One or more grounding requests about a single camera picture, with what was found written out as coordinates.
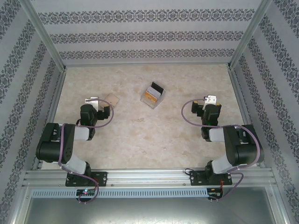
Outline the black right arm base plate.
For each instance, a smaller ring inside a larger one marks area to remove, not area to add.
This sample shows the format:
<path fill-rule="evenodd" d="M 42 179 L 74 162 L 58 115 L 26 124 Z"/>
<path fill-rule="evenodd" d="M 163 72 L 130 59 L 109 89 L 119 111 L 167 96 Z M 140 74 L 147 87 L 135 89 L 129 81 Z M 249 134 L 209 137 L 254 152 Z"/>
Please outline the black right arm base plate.
<path fill-rule="evenodd" d="M 193 170 L 189 175 L 192 186 L 216 186 L 221 183 L 225 186 L 232 185 L 232 179 L 229 174 L 207 174 L 205 171 Z"/>

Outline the gold VIP card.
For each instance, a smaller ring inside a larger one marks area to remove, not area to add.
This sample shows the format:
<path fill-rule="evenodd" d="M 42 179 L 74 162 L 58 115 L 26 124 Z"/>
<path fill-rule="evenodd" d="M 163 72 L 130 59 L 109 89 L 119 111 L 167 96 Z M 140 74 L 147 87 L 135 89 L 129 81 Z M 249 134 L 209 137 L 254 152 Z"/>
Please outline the gold VIP card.
<path fill-rule="evenodd" d="M 149 100 L 151 103 L 156 103 L 158 101 L 158 99 L 160 98 L 160 94 L 159 93 L 151 93 L 148 91 L 145 91 L 144 96 L 147 100 Z"/>

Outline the grey metal sheet panel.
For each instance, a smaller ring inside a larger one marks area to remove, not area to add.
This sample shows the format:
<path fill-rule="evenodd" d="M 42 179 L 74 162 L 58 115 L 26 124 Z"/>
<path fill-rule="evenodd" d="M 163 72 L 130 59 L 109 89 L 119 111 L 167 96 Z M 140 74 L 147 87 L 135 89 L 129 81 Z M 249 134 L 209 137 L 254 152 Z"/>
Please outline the grey metal sheet panel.
<path fill-rule="evenodd" d="M 24 224 L 276 224 L 263 188 L 206 198 L 33 198 Z"/>

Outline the clear acrylic card box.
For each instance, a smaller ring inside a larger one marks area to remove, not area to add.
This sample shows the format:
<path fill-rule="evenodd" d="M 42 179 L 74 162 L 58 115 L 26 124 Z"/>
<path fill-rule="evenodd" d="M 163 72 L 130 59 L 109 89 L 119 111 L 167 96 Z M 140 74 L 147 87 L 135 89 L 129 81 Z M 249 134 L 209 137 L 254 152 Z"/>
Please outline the clear acrylic card box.
<path fill-rule="evenodd" d="M 155 82 L 155 83 L 157 83 L 157 84 L 160 85 L 162 88 L 164 88 L 164 86 L 161 85 L 159 82 Z M 158 105 L 164 100 L 164 97 L 165 97 L 165 95 L 166 95 L 166 91 L 165 91 L 165 88 L 164 88 L 164 91 L 163 91 L 162 95 L 160 96 L 160 98 L 158 99 L 158 101 L 157 101 L 156 103 L 153 104 L 153 103 L 151 103 L 149 100 L 147 100 L 147 99 L 145 98 L 145 96 L 144 96 L 145 91 L 147 90 L 147 88 L 148 88 L 149 86 L 151 86 L 151 84 L 147 85 L 146 88 L 144 88 L 144 90 L 142 91 L 140 101 L 143 102 L 143 103 L 145 103 L 145 104 L 146 104 L 147 106 L 149 106 L 151 109 L 155 109 L 155 108 L 158 107 Z"/>

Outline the aluminium side rail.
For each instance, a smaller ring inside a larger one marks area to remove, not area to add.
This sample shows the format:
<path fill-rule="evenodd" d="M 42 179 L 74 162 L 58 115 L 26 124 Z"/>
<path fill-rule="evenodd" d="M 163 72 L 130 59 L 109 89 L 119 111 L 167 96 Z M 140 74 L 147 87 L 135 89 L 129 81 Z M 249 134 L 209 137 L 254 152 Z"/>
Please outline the aluminium side rail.
<path fill-rule="evenodd" d="M 257 162 L 253 165 L 253 166 L 258 166 L 258 167 L 262 167 L 263 166 L 263 161 L 264 161 L 264 150 L 263 147 L 261 145 L 261 142 L 258 138 L 258 135 L 256 133 L 256 130 L 254 129 L 254 126 L 252 124 L 252 120 L 250 119 L 250 115 L 247 109 L 247 105 L 245 103 L 245 100 L 243 98 L 243 94 L 242 94 L 242 88 L 240 87 L 238 81 L 237 81 L 237 77 L 235 75 L 235 72 L 233 70 L 231 70 L 229 67 L 227 67 L 228 69 L 228 75 L 235 93 L 235 97 L 239 106 L 239 110 L 242 116 L 242 120 L 244 122 L 245 125 L 252 125 L 253 130 L 255 131 L 254 134 L 257 138 L 257 141 L 259 143 L 259 148 L 260 148 L 260 157 L 257 160 Z"/>
<path fill-rule="evenodd" d="M 50 105 L 48 116 L 47 116 L 47 119 L 46 119 L 46 121 L 44 123 L 45 125 L 47 123 L 49 123 L 49 122 L 53 122 L 54 121 L 54 118 L 55 118 L 55 115 L 56 115 L 56 111 L 57 111 L 57 107 L 58 107 L 58 103 L 59 103 L 60 96 L 61 96 L 61 92 L 62 92 L 62 88 L 63 88 L 63 84 L 64 84 L 64 81 L 65 81 L 66 73 L 67 73 L 67 68 L 65 68 L 60 73 L 60 77 L 59 77 L 59 79 L 57 81 L 55 92 L 54 92 L 54 95 L 52 97 L 52 102 L 51 102 L 51 105 Z"/>

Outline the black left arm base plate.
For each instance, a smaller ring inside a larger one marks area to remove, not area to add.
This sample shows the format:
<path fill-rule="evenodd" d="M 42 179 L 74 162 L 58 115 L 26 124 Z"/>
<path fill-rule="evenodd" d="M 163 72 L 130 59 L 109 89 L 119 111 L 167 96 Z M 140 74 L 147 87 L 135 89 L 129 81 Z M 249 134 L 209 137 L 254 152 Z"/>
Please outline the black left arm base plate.
<path fill-rule="evenodd" d="M 100 187 L 105 187 L 107 184 L 107 172 L 91 172 L 89 175 L 90 178 L 97 181 Z M 95 183 L 90 180 L 83 178 L 78 175 L 67 174 L 66 187 L 95 187 Z"/>

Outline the white VIP card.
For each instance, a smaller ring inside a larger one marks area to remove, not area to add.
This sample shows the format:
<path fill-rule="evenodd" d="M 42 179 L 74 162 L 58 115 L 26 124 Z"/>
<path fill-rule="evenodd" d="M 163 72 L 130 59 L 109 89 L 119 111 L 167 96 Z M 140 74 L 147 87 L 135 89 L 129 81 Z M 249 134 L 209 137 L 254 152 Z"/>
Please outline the white VIP card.
<path fill-rule="evenodd" d="M 155 98 L 160 98 L 160 96 L 162 95 L 159 91 L 157 91 L 156 89 L 152 88 L 151 86 L 149 86 L 147 88 L 146 92 L 149 93 L 149 94 L 151 94 Z"/>

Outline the black card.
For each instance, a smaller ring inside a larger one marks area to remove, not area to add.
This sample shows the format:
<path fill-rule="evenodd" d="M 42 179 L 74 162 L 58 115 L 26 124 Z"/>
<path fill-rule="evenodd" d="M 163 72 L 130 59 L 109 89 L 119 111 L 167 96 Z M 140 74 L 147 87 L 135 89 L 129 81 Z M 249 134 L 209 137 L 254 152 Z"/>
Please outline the black card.
<path fill-rule="evenodd" d="M 163 91 L 164 91 L 164 88 L 162 88 L 160 85 L 158 85 L 158 84 L 155 83 L 155 82 L 152 82 L 151 87 L 152 87 L 154 90 L 156 90 L 157 92 L 159 92 L 160 94 L 162 94 Z"/>

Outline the aluminium mounting rail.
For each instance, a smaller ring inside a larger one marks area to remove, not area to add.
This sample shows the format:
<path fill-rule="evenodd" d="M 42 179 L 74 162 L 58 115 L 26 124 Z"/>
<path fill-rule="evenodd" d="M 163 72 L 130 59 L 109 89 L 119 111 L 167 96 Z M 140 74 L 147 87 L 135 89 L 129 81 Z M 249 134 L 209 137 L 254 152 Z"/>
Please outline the aluminium mounting rail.
<path fill-rule="evenodd" d="M 191 187 L 190 177 L 183 169 L 108 169 L 107 188 L 167 188 Z M 240 187 L 268 186 L 276 184 L 276 179 L 270 168 L 253 167 L 240 170 L 244 178 Z M 67 173 L 62 170 L 32 170 L 27 171 L 22 181 L 22 187 L 53 188 L 65 187 Z"/>

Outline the aluminium frame post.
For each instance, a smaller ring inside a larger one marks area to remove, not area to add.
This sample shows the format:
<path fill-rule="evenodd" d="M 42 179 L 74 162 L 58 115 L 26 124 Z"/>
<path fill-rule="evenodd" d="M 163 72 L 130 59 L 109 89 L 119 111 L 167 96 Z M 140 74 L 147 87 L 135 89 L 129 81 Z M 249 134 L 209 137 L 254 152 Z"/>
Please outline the aluminium frame post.
<path fill-rule="evenodd" d="M 272 0 L 261 0 L 256 12 L 254 13 L 252 20 L 250 21 L 244 35 L 241 38 L 240 43 L 238 44 L 235 52 L 228 63 L 228 71 L 231 71 L 239 61 L 239 58 L 242 56 L 248 42 L 252 38 L 252 35 L 256 31 L 259 22 L 261 21 L 263 15 L 266 13 L 269 5 L 272 3 Z"/>
<path fill-rule="evenodd" d="M 34 9 L 31 0 L 18 0 L 24 9 L 26 15 L 30 19 L 31 23 L 35 27 L 38 35 L 40 36 L 41 40 L 45 44 L 47 50 L 49 51 L 51 57 L 53 58 L 56 66 L 59 68 L 60 71 L 65 70 L 65 64 L 56 49 L 48 31 L 46 30 L 45 26 L 43 25 L 38 13 Z"/>

